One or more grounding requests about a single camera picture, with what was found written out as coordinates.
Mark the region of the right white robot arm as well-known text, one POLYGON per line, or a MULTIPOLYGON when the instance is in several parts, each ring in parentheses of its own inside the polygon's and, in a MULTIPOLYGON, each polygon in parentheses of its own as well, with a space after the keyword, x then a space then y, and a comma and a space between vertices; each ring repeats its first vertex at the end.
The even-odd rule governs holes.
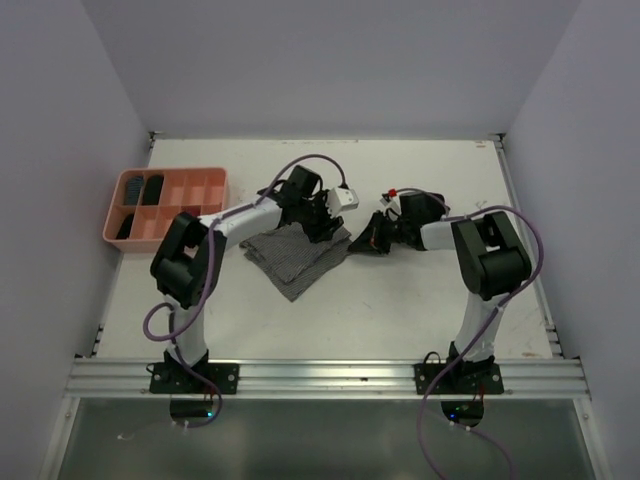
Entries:
POLYGON ((445 379, 451 389, 468 392, 481 380, 477 363, 494 357, 494 344, 506 304, 537 276, 510 217, 516 210, 492 206, 472 214, 450 215, 442 195, 418 189, 382 195, 351 243, 354 254, 387 255, 394 244, 416 251, 456 253, 468 300, 461 328, 450 349, 445 379))

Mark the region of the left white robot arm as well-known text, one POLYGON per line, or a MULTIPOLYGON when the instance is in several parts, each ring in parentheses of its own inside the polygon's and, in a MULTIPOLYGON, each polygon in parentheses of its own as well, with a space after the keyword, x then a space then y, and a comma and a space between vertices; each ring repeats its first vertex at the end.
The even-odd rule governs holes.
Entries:
POLYGON ((297 223, 313 243, 329 240, 343 225, 341 214, 358 206, 357 195, 343 183, 320 187, 321 177, 297 165, 250 201, 217 214, 183 212, 172 221, 151 263, 150 273, 163 302, 143 320, 151 341, 165 342, 177 362, 172 379, 185 392, 201 390, 208 369, 204 307, 218 283, 226 250, 250 237, 297 223))

